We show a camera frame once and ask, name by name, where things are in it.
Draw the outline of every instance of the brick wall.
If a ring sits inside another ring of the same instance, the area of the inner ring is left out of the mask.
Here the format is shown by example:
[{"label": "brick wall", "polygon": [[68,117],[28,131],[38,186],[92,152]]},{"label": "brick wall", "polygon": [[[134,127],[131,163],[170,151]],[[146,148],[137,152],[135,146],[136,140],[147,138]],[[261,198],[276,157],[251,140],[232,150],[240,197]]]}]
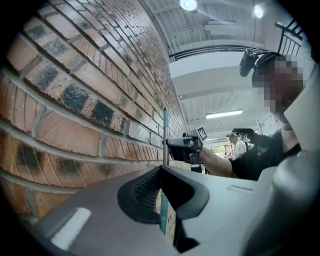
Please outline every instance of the brick wall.
[{"label": "brick wall", "polygon": [[186,131],[167,50],[138,0],[51,0],[6,58],[0,182],[30,223],[87,185],[161,164],[165,106],[170,135]]}]

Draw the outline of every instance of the ceiling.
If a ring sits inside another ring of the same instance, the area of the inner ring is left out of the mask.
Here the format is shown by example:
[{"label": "ceiling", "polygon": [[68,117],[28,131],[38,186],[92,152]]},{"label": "ceiling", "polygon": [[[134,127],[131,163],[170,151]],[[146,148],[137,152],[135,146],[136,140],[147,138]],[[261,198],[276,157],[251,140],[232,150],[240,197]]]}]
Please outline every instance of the ceiling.
[{"label": "ceiling", "polygon": [[[189,131],[202,126],[209,139],[225,137],[233,128],[256,131],[256,119],[267,114],[263,102],[252,91],[251,77],[241,77],[238,66],[205,69],[174,77],[172,81]],[[207,114],[231,110],[244,112],[206,119]]]},{"label": "ceiling", "polygon": [[[273,0],[196,0],[196,11],[182,9],[180,0],[140,1],[160,31],[169,54],[213,45],[277,51],[281,31],[275,23],[287,25],[292,20]],[[253,15],[256,4],[263,6],[261,19]],[[203,126],[208,139],[213,139],[225,138],[233,128],[258,129],[256,120],[267,112],[252,92],[251,75],[240,76],[243,53],[237,54],[206,53],[170,63],[172,82],[189,131]],[[238,109],[244,112],[206,119],[209,113]],[[207,144],[221,142],[226,144],[227,140],[211,140]]]},{"label": "ceiling", "polygon": [[[262,21],[253,17],[254,0],[197,0],[195,11],[182,9],[180,0],[141,2],[161,30],[170,54],[214,45],[216,40],[264,40]],[[221,26],[226,22],[234,24],[228,26],[232,29]]]}]

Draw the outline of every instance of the headset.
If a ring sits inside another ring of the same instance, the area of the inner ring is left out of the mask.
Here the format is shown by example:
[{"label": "headset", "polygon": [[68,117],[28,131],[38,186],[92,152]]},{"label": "headset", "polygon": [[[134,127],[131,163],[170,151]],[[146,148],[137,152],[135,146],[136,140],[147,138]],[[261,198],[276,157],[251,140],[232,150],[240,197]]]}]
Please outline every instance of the headset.
[{"label": "headset", "polygon": [[277,56],[283,55],[272,51],[254,53],[252,50],[246,49],[240,62],[240,75],[243,78],[247,77],[251,69],[257,70],[258,68],[261,68],[274,60]]}]

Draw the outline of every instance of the black rubber grip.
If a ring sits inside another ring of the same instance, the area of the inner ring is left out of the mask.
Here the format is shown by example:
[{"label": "black rubber grip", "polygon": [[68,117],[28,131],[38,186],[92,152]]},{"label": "black rubber grip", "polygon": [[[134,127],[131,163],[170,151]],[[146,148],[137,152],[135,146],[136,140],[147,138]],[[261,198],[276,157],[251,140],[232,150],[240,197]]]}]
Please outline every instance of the black rubber grip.
[{"label": "black rubber grip", "polygon": [[140,223],[160,224],[160,215],[155,212],[160,191],[160,167],[128,181],[117,194],[122,211]]},{"label": "black rubber grip", "polygon": [[181,175],[174,167],[161,166],[122,185],[117,194],[119,207],[137,222],[160,224],[160,215],[155,212],[160,189],[180,220],[197,217],[209,200],[204,185]]},{"label": "black rubber grip", "polygon": [[178,168],[172,166],[161,166],[161,168],[161,188],[176,216],[180,220],[199,216],[209,201],[208,189],[175,171],[179,170]]}]

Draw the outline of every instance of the black shirt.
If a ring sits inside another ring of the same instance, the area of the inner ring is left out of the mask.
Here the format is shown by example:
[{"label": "black shirt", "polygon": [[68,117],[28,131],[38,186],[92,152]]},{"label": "black shirt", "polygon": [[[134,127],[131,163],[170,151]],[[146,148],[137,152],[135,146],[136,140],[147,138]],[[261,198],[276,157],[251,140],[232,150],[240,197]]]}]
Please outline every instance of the black shirt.
[{"label": "black shirt", "polygon": [[276,131],[267,142],[255,144],[248,153],[231,160],[232,170],[239,179],[257,181],[261,172],[268,167],[278,166],[285,158],[301,151],[299,144],[283,153],[281,129]]}]

